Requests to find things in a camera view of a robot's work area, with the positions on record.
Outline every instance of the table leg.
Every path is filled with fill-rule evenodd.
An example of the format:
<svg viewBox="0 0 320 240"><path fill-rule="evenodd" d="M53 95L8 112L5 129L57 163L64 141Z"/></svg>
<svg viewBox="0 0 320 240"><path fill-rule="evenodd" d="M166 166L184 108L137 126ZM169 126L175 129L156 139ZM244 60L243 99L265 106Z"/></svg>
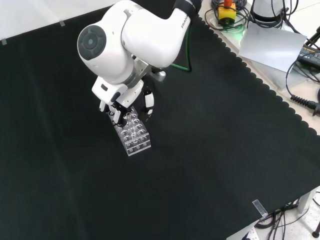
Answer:
<svg viewBox="0 0 320 240"><path fill-rule="evenodd" d="M316 194L316 190L317 189L315 188L300 198L298 205L298 212L300 214L305 213L308 210L310 203Z"/></svg>
<svg viewBox="0 0 320 240"><path fill-rule="evenodd" d="M319 225L316 227L316 230L312 233L312 236L317 239L320 235L319 232L320 232L320 222L319 222Z"/></svg>

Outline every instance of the plastic holder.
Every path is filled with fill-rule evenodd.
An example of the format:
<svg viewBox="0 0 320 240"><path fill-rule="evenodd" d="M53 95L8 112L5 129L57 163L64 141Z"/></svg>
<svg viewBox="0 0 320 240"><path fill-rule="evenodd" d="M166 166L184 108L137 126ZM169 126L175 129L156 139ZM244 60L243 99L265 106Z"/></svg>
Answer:
<svg viewBox="0 0 320 240"><path fill-rule="evenodd" d="M127 121L126 125L124 127L114 126L128 156L151 148L150 136L145 125L138 119L134 107L131 109L131 112L123 117ZM113 122L114 116L109 114L109 117Z"/></svg>

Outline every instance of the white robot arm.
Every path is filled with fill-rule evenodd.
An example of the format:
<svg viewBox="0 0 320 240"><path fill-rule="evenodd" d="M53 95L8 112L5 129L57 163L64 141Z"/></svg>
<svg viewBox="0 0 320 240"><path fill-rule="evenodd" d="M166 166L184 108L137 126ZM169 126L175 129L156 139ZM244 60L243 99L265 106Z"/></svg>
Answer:
<svg viewBox="0 0 320 240"><path fill-rule="evenodd" d="M113 5L101 21L81 31L78 53L98 76L92 91L101 100L100 111L108 105L115 114L115 124L124 124L123 115L143 91L142 77L150 74L152 67L168 67L176 59L191 18L200 7L201 0L177 0L171 17L161 19L123 0ZM152 93L145 95L145 101L146 111L151 114Z"/></svg>

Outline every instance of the green cable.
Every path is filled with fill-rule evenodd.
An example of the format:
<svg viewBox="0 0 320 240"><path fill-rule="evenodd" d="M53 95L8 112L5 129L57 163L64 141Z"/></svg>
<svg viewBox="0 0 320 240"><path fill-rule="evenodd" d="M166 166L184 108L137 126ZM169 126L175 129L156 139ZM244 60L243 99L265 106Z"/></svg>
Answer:
<svg viewBox="0 0 320 240"><path fill-rule="evenodd" d="M186 38L185 38L185 55L186 55L186 61L188 64L188 67L184 67L184 66L180 66L177 64L172 63L171 66L186 71L186 72L191 72L191 66L190 66L190 59L189 59L189 34L190 34L190 28L191 26L189 26L189 28L187 29L186 32Z"/></svg>

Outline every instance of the table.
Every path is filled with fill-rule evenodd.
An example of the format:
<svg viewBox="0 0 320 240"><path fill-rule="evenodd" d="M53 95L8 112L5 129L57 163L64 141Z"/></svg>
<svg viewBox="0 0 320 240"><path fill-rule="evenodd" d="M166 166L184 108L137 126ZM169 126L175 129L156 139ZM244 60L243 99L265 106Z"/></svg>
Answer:
<svg viewBox="0 0 320 240"><path fill-rule="evenodd" d="M174 1L137 2L165 18ZM152 147L128 158L75 44L105 11L0 48L5 239L224 240L261 217L252 201L271 212L319 185L320 138L197 20L193 71L146 79Z"/></svg>

